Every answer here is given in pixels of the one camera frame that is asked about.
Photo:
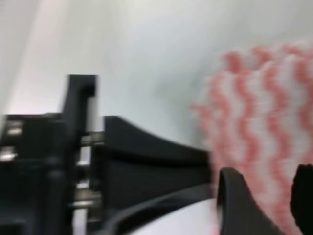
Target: red wavy stripe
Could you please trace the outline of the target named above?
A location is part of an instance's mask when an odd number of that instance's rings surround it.
[[[226,70],[229,70],[233,73],[239,73],[241,70],[244,69],[244,64],[239,53],[232,51],[227,53],[224,58],[227,63]]]
[[[259,58],[258,67],[266,63],[267,61],[272,60],[272,55],[269,51],[265,50],[262,47],[255,47],[252,49],[252,53]]]
[[[249,120],[255,115],[255,97],[246,88],[246,82],[250,77],[251,73],[245,71],[239,74],[235,81],[235,89],[244,104],[243,114],[238,120],[238,131],[239,135],[246,142],[246,154],[242,164],[242,168],[246,173],[245,177],[249,179],[249,186],[252,191],[259,193],[263,191],[264,185],[262,180],[257,177],[255,168],[253,167],[260,157],[260,144],[249,129]]]
[[[223,155],[224,158],[227,159],[228,163],[231,164],[231,159],[228,156],[230,147],[231,147],[231,138],[228,128],[229,118],[230,118],[230,103],[228,98],[221,92],[220,85],[223,85],[223,81],[225,80],[225,75],[220,74],[216,80],[214,80],[215,89],[213,91],[213,96],[216,100],[219,101],[219,107],[222,110],[222,117],[219,123],[219,129],[221,130],[221,138],[223,139]]]
[[[313,155],[313,125],[311,124],[311,110],[313,107],[313,82],[309,77],[309,64],[307,60],[299,60],[296,62],[296,79],[302,83],[307,90],[307,101],[299,109],[301,126],[305,131],[308,131],[311,138],[311,144],[308,152],[304,156],[305,164],[312,163]]]
[[[270,163],[270,171],[273,177],[279,182],[282,191],[281,198],[274,205],[274,214],[277,219],[277,225],[284,231],[292,231],[292,225],[286,223],[286,207],[289,208],[290,183],[280,171],[282,160],[290,156],[290,137],[280,126],[280,112],[287,107],[287,94],[279,85],[275,83],[278,75],[278,66],[273,65],[265,72],[264,86],[274,96],[274,107],[267,115],[267,126],[277,142],[277,152]]]
[[[303,55],[303,51],[299,47],[296,47],[296,46],[283,45],[282,49],[287,54],[293,54],[293,55],[299,55],[299,56]]]
[[[229,117],[230,107],[227,106],[227,104],[225,103],[226,100],[220,92],[220,84],[222,83],[223,79],[224,79],[224,76],[220,74],[212,80],[213,88],[211,90],[211,97],[215,101],[216,108],[221,109],[222,111],[221,117],[215,122],[215,125],[218,126],[219,136],[220,136],[220,140],[218,143],[220,157],[222,158],[222,161],[225,164],[230,166],[230,159],[227,157],[227,146],[226,146],[227,140],[224,139],[228,137],[228,135],[226,134],[227,128],[225,125],[227,123],[227,118]]]

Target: white surface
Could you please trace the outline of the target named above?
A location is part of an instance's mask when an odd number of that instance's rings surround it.
[[[38,0],[0,0],[0,131]]]
[[[99,74],[98,115],[200,147],[189,105],[216,53],[312,34],[311,0],[41,0],[9,113],[58,112]]]
[[[206,200],[170,213],[130,235],[213,235],[216,225],[210,213],[215,200]]]

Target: wavy striped pattern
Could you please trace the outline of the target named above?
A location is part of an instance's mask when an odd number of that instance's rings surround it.
[[[251,72],[243,71],[236,79],[235,89],[244,104],[244,111],[238,120],[238,132],[246,142],[245,160],[241,163],[245,175],[250,179],[251,190],[260,193],[264,186],[261,178],[256,176],[255,164],[260,156],[259,142],[249,127],[249,120],[255,115],[255,97],[247,90],[246,82],[250,79]]]
[[[198,112],[214,154],[214,186],[222,167],[236,168],[263,212],[286,235],[300,235],[289,201],[298,165],[313,163],[313,43],[221,59],[224,70],[210,79]]]
[[[273,109],[268,113],[266,122],[268,124],[268,131],[273,134],[277,142],[277,152],[270,161],[269,167],[273,179],[276,179],[280,183],[281,190],[281,200],[274,205],[274,216],[282,230],[290,231],[292,228],[286,223],[286,215],[282,213],[282,211],[285,210],[286,205],[289,206],[291,182],[288,181],[282,171],[279,171],[282,161],[290,157],[290,137],[287,131],[280,125],[281,113],[288,107],[288,92],[284,91],[284,89],[279,87],[276,83],[275,80],[278,77],[278,72],[278,66],[273,64],[267,69],[264,77],[265,89],[269,90],[274,96]]]

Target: blurry object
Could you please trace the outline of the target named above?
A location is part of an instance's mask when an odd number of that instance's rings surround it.
[[[301,234],[290,212],[299,164],[313,162],[313,43],[231,51],[209,78],[200,126],[215,175],[240,172],[264,214],[287,235]]]

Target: black plastic part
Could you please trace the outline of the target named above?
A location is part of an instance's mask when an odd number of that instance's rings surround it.
[[[63,124],[45,115],[7,119],[22,121],[23,132],[12,140],[4,131],[0,143],[17,152],[13,161],[0,163],[0,234],[62,235],[64,178],[53,172],[63,172]]]
[[[258,208],[235,169],[221,170],[217,203],[223,215],[221,235],[283,235]]]
[[[313,166],[300,165],[291,189],[291,213],[304,235],[313,234]]]
[[[119,116],[105,116],[105,143],[112,150],[133,155],[133,159],[167,164],[207,165],[208,152],[166,141],[149,134]]]
[[[121,117],[105,117],[104,124],[105,145],[103,148],[93,148],[92,172],[97,172],[96,178],[100,179],[98,182],[104,196],[106,224],[112,224],[112,220],[124,215],[130,208],[134,210],[136,207],[140,208],[145,202],[210,183],[211,172],[207,152],[188,149],[174,143],[165,143],[165,140],[152,137],[131,126]],[[149,143],[147,140],[143,141],[146,145],[149,144],[149,155],[146,155],[147,148],[141,148],[141,137],[138,136],[146,136],[150,139]],[[124,148],[123,146],[128,140],[133,141],[128,144],[127,148]],[[163,148],[162,152],[159,149],[160,143],[167,146]],[[206,190],[206,197],[201,200],[212,197],[210,188],[207,187]],[[194,191],[193,198],[197,198],[197,193],[198,191]],[[179,206],[181,208],[189,204],[190,202],[186,198],[185,201],[181,201]],[[117,234],[129,232],[125,229],[126,227],[131,231],[134,227],[147,223],[148,217],[154,219],[168,213],[165,208],[163,208],[164,210],[155,210],[154,205],[149,203],[147,205],[151,208],[148,206],[144,211],[149,211],[149,216],[145,213],[130,215],[130,218],[125,218],[124,221],[136,221],[133,223],[133,228],[124,226],[120,229],[119,225],[131,223],[119,223],[115,230]]]
[[[86,133],[86,116],[88,98],[94,97],[95,75],[70,75],[68,77],[67,95],[61,114],[66,125],[66,201],[74,201],[74,191],[78,173],[76,162],[81,147],[81,137]],[[73,213],[67,210],[66,220],[71,224]]]

